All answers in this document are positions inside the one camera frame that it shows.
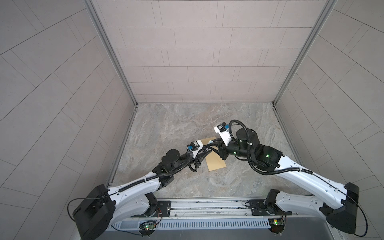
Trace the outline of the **tan kraft envelope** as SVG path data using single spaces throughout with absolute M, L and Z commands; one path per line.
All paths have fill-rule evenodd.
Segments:
M 204 145 L 206 145 L 210 141 L 213 141 L 214 139 L 216 139 L 216 137 L 202 139 L 201 141 Z M 206 163 L 207 163 L 209 172 L 227 167 L 225 161 L 222 160 L 220 156 L 216 154 L 214 151 L 212 151 L 209 155 L 207 155 Z

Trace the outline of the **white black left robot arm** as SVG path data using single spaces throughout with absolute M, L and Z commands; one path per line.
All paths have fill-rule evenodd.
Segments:
M 152 216 L 158 206 L 154 192 L 169 185 L 184 168 L 196 171 L 211 153 L 208 148 L 188 147 L 183 155 L 176 149 L 167 151 L 161 162 L 145 176 L 119 187 L 101 184 L 91 190 L 72 213 L 82 240 L 95 240 L 110 225 L 129 217 Z

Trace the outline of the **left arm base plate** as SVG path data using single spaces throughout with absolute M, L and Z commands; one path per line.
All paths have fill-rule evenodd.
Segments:
M 171 211 L 171 201 L 158 201 L 157 206 L 150 206 L 150 208 L 142 215 L 135 215 L 132 218 L 155 218 L 159 217 L 160 214 L 162 217 L 169 217 Z

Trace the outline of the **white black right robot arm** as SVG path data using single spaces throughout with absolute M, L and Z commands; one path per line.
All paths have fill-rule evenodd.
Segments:
M 281 151 L 260 143 L 255 130 L 232 120 L 214 128 L 220 138 L 200 144 L 199 153 L 212 151 L 222 160 L 232 155 L 249 164 L 263 176 L 278 176 L 310 193 L 309 196 L 291 195 L 270 190 L 262 208 L 270 215 L 285 217 L 303 213 L 326 220 L 332 227 L 356 234 L 360 189 L 353 183 L 341 184 L 301 166 Z

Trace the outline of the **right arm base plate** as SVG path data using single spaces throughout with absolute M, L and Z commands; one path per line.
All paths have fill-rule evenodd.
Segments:
M 274 205 L 266 205 L 265 200 L 249 200 L 245 203 L 245 206 L 251 209 L 252 216 L 291 216 L 292 212 L 282 211 Z

